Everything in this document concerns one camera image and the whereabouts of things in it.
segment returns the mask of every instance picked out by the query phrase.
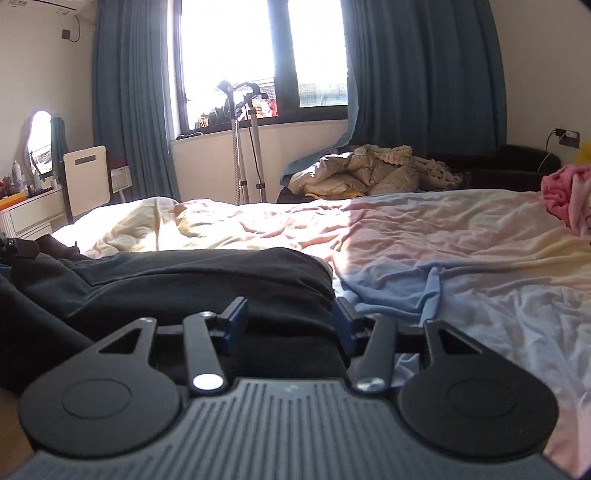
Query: orange tray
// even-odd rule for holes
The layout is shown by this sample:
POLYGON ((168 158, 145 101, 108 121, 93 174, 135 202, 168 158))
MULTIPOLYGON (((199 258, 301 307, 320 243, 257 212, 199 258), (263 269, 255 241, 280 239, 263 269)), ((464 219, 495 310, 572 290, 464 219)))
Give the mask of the orange tray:
POLYGON ((25 195, 25 192, 15 193, 14 195, 10 195, 10 197, 0 199, 0 210, 7 209, 12 205, 16 205, 17 203, 20 203, 26 199, 27 195, 25 195))

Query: comforter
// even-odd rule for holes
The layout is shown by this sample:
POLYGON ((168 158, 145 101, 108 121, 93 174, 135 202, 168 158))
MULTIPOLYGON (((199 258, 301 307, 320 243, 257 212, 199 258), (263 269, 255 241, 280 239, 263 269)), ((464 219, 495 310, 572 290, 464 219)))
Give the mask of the comforter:
POLYGON ((352 152, 327 154, 295 173, 288 185, 296 195, 342 199, 384 193, 440 190, 458 186, 461 178, 445 164, 413 157, 411 147, 364 145, 352 152))
MULTIPOLYGON (((54 236, 119 251, 287 247, 323 258, 360 312, 441 318, 544 381, 558 399, 545 454, 591 463, 591 246, 539 193, 455 190, 300 205, 153 198, 103 207, 54 236)), ((398 364, 396 382, 417 369, 398 364)))

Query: yellow object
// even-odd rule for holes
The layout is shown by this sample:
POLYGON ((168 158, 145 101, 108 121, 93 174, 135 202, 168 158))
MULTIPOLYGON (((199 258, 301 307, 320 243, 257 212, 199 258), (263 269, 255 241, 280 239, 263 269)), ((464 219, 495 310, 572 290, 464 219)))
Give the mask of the yellow object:
POLYGON ((12 205, 16 205, 17 203, 26 199, 27 195, 25 195, 25 192, 15 193, 14 195, 10 195, 10 197, 0 199, 0 210, 4 210, 5 208, 11 207, 12 205))
POLYGON ((315 193, 306 193, 306 198, 314 199, 314 200, 343 200, 343 199, 354 199, 365 197, 363 192, 344 192, 340 195, 316 195, 315 193))
POLYGON ((574 162, 577 165, 591 165, 591 142, 581 142, 579 155, 574 162))

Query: blue curtain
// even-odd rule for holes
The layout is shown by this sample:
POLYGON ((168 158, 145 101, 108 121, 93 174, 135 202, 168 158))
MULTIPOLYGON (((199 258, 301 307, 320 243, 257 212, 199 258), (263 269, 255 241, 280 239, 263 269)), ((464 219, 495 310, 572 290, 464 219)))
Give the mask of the blue curtain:
MULTIPOLYGON (((341 0, 358 114, 342 143, 415 154, 493 154, 505 79, 488 0, 341 0)), ((311 165, 290 164, 282 178, 311 165)))
POLYGON ((68 145, 66 144, 66 124, 58 116, 51 117, 51 169, 53 176, 57 178, 60 170, 61 159, 67 154, 68 145))
POLYGON ((168 150, 165 0, 99 0, 93 55, 95 145, 129 165, 134 198, 180 200, 168 150))

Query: bed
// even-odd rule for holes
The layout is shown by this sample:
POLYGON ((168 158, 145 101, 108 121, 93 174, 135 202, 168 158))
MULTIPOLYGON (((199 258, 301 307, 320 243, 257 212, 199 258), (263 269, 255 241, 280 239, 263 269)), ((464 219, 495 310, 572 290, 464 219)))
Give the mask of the bed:
MULTIPOLYGON (((534 192, 455 190, 300 205, 177 203, 98 208, 54 233, 93 258, 119 251, 287 247, 333 268, 360 312, 442 318, 543 380, 560 406, 546 455, 591 463, 591 246, 534 192)), ((416 371, 402 357, 396 382, 416 371)))

